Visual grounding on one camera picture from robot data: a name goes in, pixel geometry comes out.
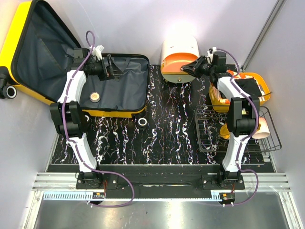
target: white robotic arm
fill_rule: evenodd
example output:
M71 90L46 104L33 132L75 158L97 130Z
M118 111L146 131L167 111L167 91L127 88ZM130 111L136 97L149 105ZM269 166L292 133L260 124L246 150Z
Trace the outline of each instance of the white robotic arm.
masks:
M97 162L92 155L87 141L89 116L84 114L79 105L82 88L86 83L88 75L96 74L100 80L108 80L117 78L118 75L122 74L113 63L110 55L107 55L108 66L105 67L102 59L103 49L101 45L94 48L87 61L87 49L79 48L74 50L73 64L71 65L71 70L67 72L67 81L62 95L56 104L50 105L50 112L56 130L58 134L62 134L67 139L67 143L72 147L79 162L80 172L83 173L90 173L91 170L89 168L95 169ZM86 62L79 70L78 68L83 61ZM63 126L63 104L65 104L65 120L68 136L66 136Z
M197 78L208 75L211 83L230 101L227 115L230 140L217 179L219 185L232 184L240 178L239 168L248 136L255 128L259 99L250 96L236 84L232 75L227 73L226 54L217 52L215 47L208 51L207 57L201 56L195 62L182 66L181 70ZM252 100L257 112L246 97Z

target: metal frame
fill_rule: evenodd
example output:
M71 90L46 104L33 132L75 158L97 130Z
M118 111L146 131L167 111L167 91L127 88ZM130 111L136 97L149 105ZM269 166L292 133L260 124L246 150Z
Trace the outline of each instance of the metal frame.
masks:
M236 190L236 192L249 192L255 188L255 176L251 173L242 173L244 177L245 190ZM260 184L258 192L276 192L278 193L284 213L290 228L303 229L304 226L295 206L295 202L289 187L285 173L258 173ZM32 192L30 194L27 216L24 220L23 229L34 229L36 218L42 199L54 200L75 200L88 201L93 192L103 192L103 189L76 190L75 173L38 173ZM135 199L135 201L184 201L184 202L206 202L219 201L219 192L226 190L212 190L211 199L200 198L171 198L171 199ZM128 201L126 198L105 198L103 201Z
M269 29L271 28L273 22L275 21L278 13L281 11L282 7L284 6L286 0L277 0L275 3L273 9L271 10L271 13L269 14L262 30L260 31L258 37L256 38L256 41L254 45L252 46L244 64L242 65L242 70L246 71L247 67L249 66L251 60L254 58L258 48L260 47L261 43L263 42L266 34L268 33Z
M54 137L54 140L53 140L52 147L51 147L49 160L48 160L46 169L44 170L45 172L47 172L49 165L52 163L52 158L53 158L53 155L54 155L54 153L55 153L55 149L56 149L56 145L57 145L58 139L59 139L59 134L56 133L56 134L55 134L55 137Z
M263 153L263 158L264 158L264 162L271 162L274 172L277 173L277 168L273 157L273 153L272 152Z
M199 150L201 152L212 152L212 153L225 153L227 151L226 147L229 144L227 139L222 139L220 137L219 131L222 127L220 122L225 122L227 119L227 113L218 113L214 108L220 109L221 107L226 107L225 105L213 106L213 105L198 105L196 107L196 130L197 138L199 144ZM254 141L253 139L248 142L245 153L266 153L280 150L282 148L282 143L279 135L276 131L272 116L270 111L265 106L260 106L259 116L263 117L266 121L270 122L269 130L270 136ZM206 128L215 129L214 133L209 134ZM209 137L214 137L214 142L209 142Z

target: open suitcase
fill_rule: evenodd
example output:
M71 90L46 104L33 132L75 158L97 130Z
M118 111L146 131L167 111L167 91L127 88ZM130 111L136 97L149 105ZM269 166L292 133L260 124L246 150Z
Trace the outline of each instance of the open suitcase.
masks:
M73 50L78 47L76 38L47 2L23 2L0 53L0 73L20 91L51 104L63 92ZM81 92L82 110L92 116L144 116L149 60L136 54L111 56L123 75L118 81L89 76ZM98 103L90 100L92 92L99 93Z

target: gray wall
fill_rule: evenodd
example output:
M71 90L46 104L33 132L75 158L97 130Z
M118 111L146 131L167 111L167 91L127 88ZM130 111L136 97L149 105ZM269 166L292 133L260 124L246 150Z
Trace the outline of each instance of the gray wall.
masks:
M18 2L0 1L0 50ZM43 172L55 128L48 106L18 92L13 100L0 100L0 228L16 229L37 172Z
M248 72L264 77L273 91L272 112L283 148L275 152L279 171L286 172L298 211L305 223L305 1L288 0L259 48Z
M219 46L243 63L276 0L48 0L87 46L93 30L105 52L146 55L160 64L170 33L190 33L201 54Z

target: wire basket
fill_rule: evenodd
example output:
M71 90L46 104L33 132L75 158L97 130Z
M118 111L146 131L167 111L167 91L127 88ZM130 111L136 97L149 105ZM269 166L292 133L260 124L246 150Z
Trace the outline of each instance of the wire basket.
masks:
M260 117L263 117L270 130L270 136L263 139L249 139L245 148L246 153L272 152L282 148L281 141L276 132L275 125L269 109L260 107ZM229 139L223 139L219 135L220 128L226 123L227 113L218 113L212 105L199 105L196 107L196 128L199 150L201 152L225 153Z

